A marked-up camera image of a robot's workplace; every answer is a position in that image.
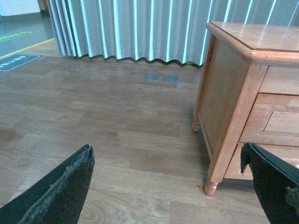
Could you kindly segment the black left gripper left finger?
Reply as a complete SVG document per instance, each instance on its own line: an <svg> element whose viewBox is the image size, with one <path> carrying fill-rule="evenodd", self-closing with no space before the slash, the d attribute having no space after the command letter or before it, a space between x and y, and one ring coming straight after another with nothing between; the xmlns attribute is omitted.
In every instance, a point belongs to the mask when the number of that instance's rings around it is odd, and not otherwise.
<svg viewBox="0 0 299 224"><path fill-rule="evenodd" d="M84 145L0 209L2 224L76 224L90 187L95 157Z"/></svg>

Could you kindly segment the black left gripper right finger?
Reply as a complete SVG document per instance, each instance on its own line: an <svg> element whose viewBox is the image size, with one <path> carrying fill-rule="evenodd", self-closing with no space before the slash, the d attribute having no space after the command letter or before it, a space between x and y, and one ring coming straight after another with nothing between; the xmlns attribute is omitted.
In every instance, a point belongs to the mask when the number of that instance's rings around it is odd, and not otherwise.
<svg viewBox="0 0 299 224"><path fill-rule="evenodd" d="M271 224L299 222L299 169L247 142L241 149L241 173L247 166L253 175L253 186Z"/></svg>

